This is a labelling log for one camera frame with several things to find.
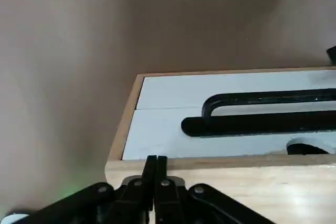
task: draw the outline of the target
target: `drawer front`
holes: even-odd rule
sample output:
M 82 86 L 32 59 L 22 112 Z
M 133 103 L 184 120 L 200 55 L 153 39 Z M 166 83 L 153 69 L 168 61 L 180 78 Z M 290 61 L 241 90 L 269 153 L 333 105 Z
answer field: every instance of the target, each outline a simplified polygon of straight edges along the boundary
M 215 94 L 336 87 L 334 70 L 146 77 L 137 110 L 201 108 Z
M 200 116 L 204 101 L 218 93 L 335 88 L 332 70 L 214 74 L 145 78 L 134 112 L 123 160 L 148 155 L 225 157 L 285 154 L 296 139 L 336 147 L 335 132 L 302 132 L 226 137 L 190 137 L 181 130 L 186 117 Z M 336 102 L 228 106 L 213 115 L 334 110 Z

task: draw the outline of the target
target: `drawer handle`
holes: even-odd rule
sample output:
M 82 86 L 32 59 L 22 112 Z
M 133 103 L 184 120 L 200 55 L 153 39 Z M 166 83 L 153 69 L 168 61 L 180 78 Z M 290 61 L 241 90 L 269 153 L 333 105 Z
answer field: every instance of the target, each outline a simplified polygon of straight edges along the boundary
M 336 130 L 336 111 L 211 116 L 222 106 L 335 101 L 336 89 L 216 94 L 203 104 L 202 116 L 185 118 L 189 136 L 228 136 Z

